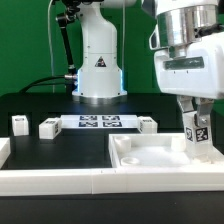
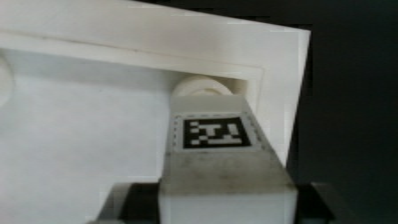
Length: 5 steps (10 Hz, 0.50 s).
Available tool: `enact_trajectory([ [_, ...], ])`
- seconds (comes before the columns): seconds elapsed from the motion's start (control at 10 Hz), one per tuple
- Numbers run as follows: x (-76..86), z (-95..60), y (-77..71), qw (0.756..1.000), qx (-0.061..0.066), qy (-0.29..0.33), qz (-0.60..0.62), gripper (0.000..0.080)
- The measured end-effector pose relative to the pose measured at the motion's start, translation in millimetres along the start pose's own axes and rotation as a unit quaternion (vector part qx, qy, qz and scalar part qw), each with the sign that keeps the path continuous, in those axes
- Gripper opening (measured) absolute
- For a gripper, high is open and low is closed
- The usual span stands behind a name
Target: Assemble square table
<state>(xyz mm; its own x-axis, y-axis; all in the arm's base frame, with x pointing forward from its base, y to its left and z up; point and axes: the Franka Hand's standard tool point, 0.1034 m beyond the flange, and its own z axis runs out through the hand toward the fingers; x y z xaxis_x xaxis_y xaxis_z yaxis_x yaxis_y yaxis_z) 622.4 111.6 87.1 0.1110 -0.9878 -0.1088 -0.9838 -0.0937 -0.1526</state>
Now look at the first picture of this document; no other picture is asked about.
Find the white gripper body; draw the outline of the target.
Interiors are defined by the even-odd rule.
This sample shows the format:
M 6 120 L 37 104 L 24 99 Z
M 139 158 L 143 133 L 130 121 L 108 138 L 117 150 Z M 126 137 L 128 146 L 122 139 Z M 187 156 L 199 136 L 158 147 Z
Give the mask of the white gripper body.
M 187 57 L 172 60 L 167 50 L 154 55 L 156 78 L 163 93 L 224 98 L 224 45 L 202 41 L 191 44 Z

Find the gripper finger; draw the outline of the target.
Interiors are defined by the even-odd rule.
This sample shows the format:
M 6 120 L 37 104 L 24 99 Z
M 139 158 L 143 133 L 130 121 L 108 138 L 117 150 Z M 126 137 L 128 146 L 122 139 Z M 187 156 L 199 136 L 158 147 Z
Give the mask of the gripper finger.
M 194 111 L 192 98 L 190 96 L 179 95 L 177 103 L 183 115 L 189 115 Z
M 196 98 L 195 103 L 197 105 L 196 125 L 198 127 L 207 126 L 209 124 L 214 100 L 208 98 Z

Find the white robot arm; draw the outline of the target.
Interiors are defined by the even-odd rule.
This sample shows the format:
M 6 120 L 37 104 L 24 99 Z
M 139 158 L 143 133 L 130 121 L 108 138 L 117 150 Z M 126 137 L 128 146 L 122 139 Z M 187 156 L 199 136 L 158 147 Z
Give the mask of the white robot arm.
M 97 102 L 125 93 L 116 59 L 116 29 L 100 10 L 132 6 L 137 1 L 156 19 L 149 45 L 160 90 L 177 95 L 182 112 L 195 113 L 197 126 L 208 126 L 213 101 L 224 98 L 220 0 L 82 0 L 78 19 L 83 33 L 83 65 L 74 94 Z

